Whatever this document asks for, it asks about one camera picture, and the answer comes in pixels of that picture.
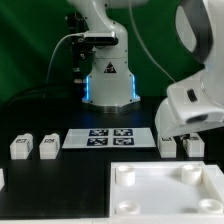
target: black table surface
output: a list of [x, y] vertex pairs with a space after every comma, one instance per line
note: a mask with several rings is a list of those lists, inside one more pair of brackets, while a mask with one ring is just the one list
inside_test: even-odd
[[[61, 144], [68, 129], [150, 127], [161, 99], [144, 97], [140, 109], [125, 114], [102, 114], [82, 108], [72, 98], [23, 99], [0, 112], [0, 168], [5, 186], [0, 192], [0, 219], [108, 217], [111, 162], [203, 160], [223, 168], [222, 128], [200, 134], [204, 158], [189, 158], [175, 138], [176, 159], [161, 159], [157, 148], [60, 150], [56, 160], [40, 160], [39, 144], [58, 133]], [[9, 146], [19, 134], [33, 135], [28, 160], [11, 160]]]

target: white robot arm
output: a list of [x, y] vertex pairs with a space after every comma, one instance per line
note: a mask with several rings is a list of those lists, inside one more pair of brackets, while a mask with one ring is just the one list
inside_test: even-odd
[[[135, 77], [128, 68], [128, 34], [126, 29], [107, 17], [109, 8], [129, 6], [129, 0], [67, 0], [85, 19], [91, 32], [114, 33], [115, 46], [95, 47], [93, 67], [87, 77], [83, 103], [103, 112], [126, 111], [135, 106], [140, 97], [135, 94]], [[132, 0], [132, 6], [148, 0]]]
[[161, 137], [224, 126], [224, 1], [181, 0], [177, 33], [205, 68], [167, 89], [155, 123]]

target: small white cube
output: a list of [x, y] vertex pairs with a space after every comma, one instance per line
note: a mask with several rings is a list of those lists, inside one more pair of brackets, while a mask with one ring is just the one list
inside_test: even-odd
[[32, 149], [33, 136], [31, 134], [18, 135], [10, 145], [11, 159], [27, 159]]
[[177, 144], [173, 137], [162, 138], [158, 136], [157, 146], [162, 158], [176, 158]]
[[58, 134], [45, 135], [40, 144], [40, 159], [56, 159], [60, 148]]
[[204, 157], [205, 143], [197, 133], [191, 133], [188, 138], [183, 138], [183, 147], [189, 157]]

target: black square marker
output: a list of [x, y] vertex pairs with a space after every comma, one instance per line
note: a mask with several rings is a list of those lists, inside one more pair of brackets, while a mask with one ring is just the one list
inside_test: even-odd
[[132, 129], [115, 129], [114, 136], [133, 136]]
[[189, 139], [190, 139], [190, 140], [196, 140], [196, 141], [199, 140], [198, 137], [190, 137]]
[[44, 143], [53, 143], [54, 139], [45, 139]]
[[108, 138], [89, 138], [87, 146], [105, 146], [108, 145]]
[[162, 138], [162, 140], [163, 140], [164, 142], [169, 142], [169, 141], [172, 141], [172, 139], [171, 139], [171, 138]]
[[108, 136], [109, 130], [90, 130], [89, 136]]
[[134, 138], [114, 138], [113, 141], [114, 145], [119, 146], [128, 146], [128, 145], [134, 145]]
[[27, 139], [17, 139], [16, 143], [25, 143]]

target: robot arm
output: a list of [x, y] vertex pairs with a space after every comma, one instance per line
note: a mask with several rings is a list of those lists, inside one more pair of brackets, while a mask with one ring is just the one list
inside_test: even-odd
[[[118, 39], [117, 45], [93, 49], [93, 66], [87, 76], [87, 91], [83, 103], [94, 110], [108, 113], [127, 111], [132, 106], [135, 108], [140, 97], [135, 94], [135, 78], [128, 68], [128, 34], [125, 27], [108, 18], [106, 14], [109, 8], [128, 7], [129, 0], [67, 1], [82, 14], [89, 34], [115, 34]], [[148, 2], [131, 1], [132, 6]]]
[[155, 120], [161, 137], [224, 126], [223, 21], [223, 0], [181, 0], [177, 33], [205, 67], [168, 87]]

